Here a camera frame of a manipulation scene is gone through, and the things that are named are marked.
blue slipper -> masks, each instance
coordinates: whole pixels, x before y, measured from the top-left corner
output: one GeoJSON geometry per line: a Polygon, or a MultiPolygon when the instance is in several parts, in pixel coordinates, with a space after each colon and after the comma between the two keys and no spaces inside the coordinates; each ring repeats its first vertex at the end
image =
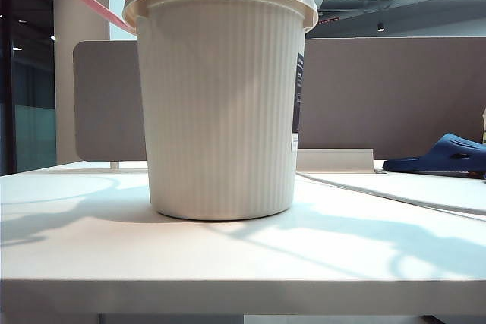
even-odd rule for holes
{"type": "Polygon", "coordinates": [[[389,159],[383,169],[392,172],[486,172],[486,146],[448,133],[426,155],[389,159]]]}

window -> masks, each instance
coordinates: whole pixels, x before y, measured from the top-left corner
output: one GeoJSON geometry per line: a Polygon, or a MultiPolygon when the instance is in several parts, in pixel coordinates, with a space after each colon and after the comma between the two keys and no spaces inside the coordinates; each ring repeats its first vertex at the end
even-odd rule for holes
{"type": "Polygon", "coordinates": [[[2,175],[55,165],[52,0],[2,0],[2,175]]]}

white cup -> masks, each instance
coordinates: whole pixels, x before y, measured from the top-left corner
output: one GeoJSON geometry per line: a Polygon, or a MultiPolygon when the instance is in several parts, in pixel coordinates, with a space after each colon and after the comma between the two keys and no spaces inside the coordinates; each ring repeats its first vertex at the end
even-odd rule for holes
{"type": "Polygon", "coordinates": [[[150,202],[186,219],[249,219],[293,199],[296,81],[312,0],[128,0],[150,202]]]}

white desk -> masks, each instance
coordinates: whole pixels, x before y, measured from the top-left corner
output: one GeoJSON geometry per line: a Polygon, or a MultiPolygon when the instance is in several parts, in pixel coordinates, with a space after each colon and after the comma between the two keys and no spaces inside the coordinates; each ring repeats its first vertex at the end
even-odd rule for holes
{"type": "Polygon", "coordinates": [[[287,212],[187,222],[152,210],[146,170],[108,167],[0,178],[4,312],[486,315],[484,221],[297,177],[287,212]]]}

gray partition panel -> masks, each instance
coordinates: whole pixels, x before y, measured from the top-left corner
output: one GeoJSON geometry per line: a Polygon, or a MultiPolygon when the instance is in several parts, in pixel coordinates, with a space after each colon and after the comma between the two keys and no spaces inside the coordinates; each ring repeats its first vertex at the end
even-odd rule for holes
{"type": "Polygon", "coordinates": [[[301,148],[421,156],[446,132],[480,141],[486,38],[309,39],[301,148]]]}
{"type": "MultiPolygon", "coordinates": [[[[480,140],[486,38],[309,39],[300,148],[418,156],[444,133],[480,140]]],[[[145,159],[135,41],[74,50],[81,158],[145,159]]]]}
{"type": "Polygon", "coordinates": [[[86,161],[145,160],[135,41],[86,41],[74,49],[77,154],[86,161]]]}

